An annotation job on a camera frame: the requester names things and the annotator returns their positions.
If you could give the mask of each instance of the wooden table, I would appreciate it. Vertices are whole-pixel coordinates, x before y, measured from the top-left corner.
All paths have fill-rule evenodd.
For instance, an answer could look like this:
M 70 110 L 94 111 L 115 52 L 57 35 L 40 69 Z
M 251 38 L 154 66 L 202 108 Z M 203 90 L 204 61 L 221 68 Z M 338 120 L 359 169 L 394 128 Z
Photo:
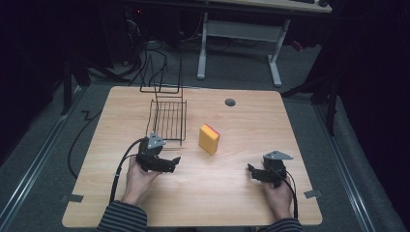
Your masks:
M 111 89 L 93 140 L 63 217 L 67 227 L 96 227 L 108 204 L 117 165 L 128 147 L 145 135 L 154 94 L 135 87 Z M 319 224 L 321 213 L 287 117 L 280 94 L 274 91 L 184 89 L 187 101 L 187 136 L 167 142 L 160 156 L 181 157 L 174 173 L 153 183 L 140 207 L 149 226 L 251 226 L 266 225 L 274 217 L 264 190 L 248 172 L 248 163 L 263 168 L 262 156 L 274 150 L 293 156 L 285 160 L 293 175 L 302 224 Z M 233 99 L 235 106 L 225 105 Z M 199 128 L 209 124 L 220 133 L 217 152 L 210 156 L 198 146 Z M 124 163 L 116 199 L 121 199 L 128 162 Z

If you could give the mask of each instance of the gray carpet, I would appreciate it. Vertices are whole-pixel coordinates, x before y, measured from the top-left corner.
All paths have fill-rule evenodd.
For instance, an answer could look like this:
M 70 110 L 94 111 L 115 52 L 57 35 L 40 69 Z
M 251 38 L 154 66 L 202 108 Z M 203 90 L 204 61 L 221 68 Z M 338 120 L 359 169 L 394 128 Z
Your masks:
M 151 48 L 158 46 L 155 43 L 150 44 Z M 221 45 L 217 43 L 215 47 L 210 48 L 217 49 L 218 46 Z M 281 88 L 273 86 L 266 57 L 237 54 L 234 46 L 230 46 L 229 49 L 233 51 L 212 50 L 208 53 L 207 76 L 204 80 L 196 79 L 197 47 L 183 47 L 177 51 L 163 45 L 158 51 L 167 55 L 168 73 L 166 75 L 169 76 L 178 73 L 179 56 L 183 56 L 184 84 L 188 86 L 284 92 L 304 82 L 320 47 L 308 48 L 301 52 L 289 46 L 282 49 L 278 58 L 278 69 L 283 82 Z M 155 70 L 160 68 L 162 55 L 155 51 L 150 51 L 148 54 L 152 55 Z M 97 114 L 103 108 L 109 89 L 114 85 L 119 84 L 107 79 L 93 78 L 92 85 L 85 90 L 84 96 L 74 107 L 41 174 L 31 187 L 8 231 L 93 231 L 93 228 L 65 228 L 61 220 L 67 203 L 61 202 L 60 199 L 63 194 L 71 193 L 75 184 L 67 159 L 75 137 L 88 122 L 84 120 L 85 113 L 81 111 L 89 111 L 89 117 Z M 327 134 L 321 127 L 322 122 L 310 104 L 308 95 L 303 94 L 284 99 L 284 103 L 312 186 L 323 193 L 323 196 L 317 199 L 323 222 L 317 226 L 306 226 L 306 231 L 361 231 L 361 226 L 337 172 Z M 19 180 L 41 149 L 53 125 L 60 118 L 61 110 L 62 88 L 60 87 L 55 93 L 54 101 L 33 121 L 29 131 L 0 169 L 1 209 L 7 205 Z M 98 120 L 94 120 L 73 146 L 71 164 L 75 173 L 78 173 L 81 168 L 97 123 Z M 345 157 L 349 170 L 357 180 L 358 189 L 371 215 L 375 230 L 405 231 L 368 165 L 340 101 L 337 104 L 335 132 L 337 144 Z M 200 230 L 247 231 L 251 228 L 201 228 Z

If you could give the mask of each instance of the white desk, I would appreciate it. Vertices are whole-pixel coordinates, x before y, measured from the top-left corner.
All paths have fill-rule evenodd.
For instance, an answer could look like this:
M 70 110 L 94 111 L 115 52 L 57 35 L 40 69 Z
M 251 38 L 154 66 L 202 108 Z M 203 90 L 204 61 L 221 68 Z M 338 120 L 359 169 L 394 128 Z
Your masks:
M 289 0 L 210 0 L 208 2 L 240 4 L 246 6 L 268 7 L 292 11 L 305 11 L 313 13 L 330 13 L 332 8 L 320 7 L 316 1 L 314 4 L 300 3 Z M 281 86 L 278 73 L 277 59 L 283 40 L 289 26 L 290 20 L 286 19 L 281 27 L 256 25 L 229 21 L 209 20 L 208 14 L 204 14 L 202 29 L 202 46 L 199 54 L 198 79 L 205 78 L 206 70 L 206 42 L 208 36 L 218 36 L 226 38 L 236 38 L 245 40 L 256 40 L 263 42 L 276 43 L 271 55 L 268 55 L 268 63 L 271 69 L 272 79 L 277 87 Z

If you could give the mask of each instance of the metal wire rack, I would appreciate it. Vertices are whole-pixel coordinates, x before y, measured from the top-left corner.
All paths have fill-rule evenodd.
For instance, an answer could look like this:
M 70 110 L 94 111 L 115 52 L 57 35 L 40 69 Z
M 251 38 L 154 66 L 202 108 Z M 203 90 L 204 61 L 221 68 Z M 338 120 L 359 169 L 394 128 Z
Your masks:
M 151 63 L 152 71 L 152 76 L 149 79 L 149 87 L 154 88 L 144 88 L 146 86 L 142 79 L 140 92 L 154 93 L 155 99 L 151 100 L 150 116 L 145 134 L 148 135 L 153 131 L 163 140 L 179 141 L 180 145 L 182 145 L 182 142 L 186 138 L 187 131 L 187 101 L 184 101 L 184 88 L 182 87 L 182 57 L 180 57 L 177 84 L 174 88 L 163 88 L 163 72 L 167 69 L 166 56 L 164 56 L 163 66 L 158 72 L 154 72 L 151 56 L 148 62 L 148 64 Z

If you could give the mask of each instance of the person's right hand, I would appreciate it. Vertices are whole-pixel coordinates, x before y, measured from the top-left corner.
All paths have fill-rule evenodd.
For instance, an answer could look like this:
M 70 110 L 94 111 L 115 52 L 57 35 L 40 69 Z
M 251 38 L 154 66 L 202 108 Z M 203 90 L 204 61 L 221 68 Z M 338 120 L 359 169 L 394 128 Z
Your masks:
M 286 181 L 290 183 L 289 176 L 286 177 Z M 269 206 L 274 212 L 275 219 L 292 218 L 290 215 L 290 204 L 292 203 L 293 196 L 289 186 L 285 182 L 281 182 L 277 188 L 274 188 L 272 183 L 262 182 L 262 185 L 265 189 Z

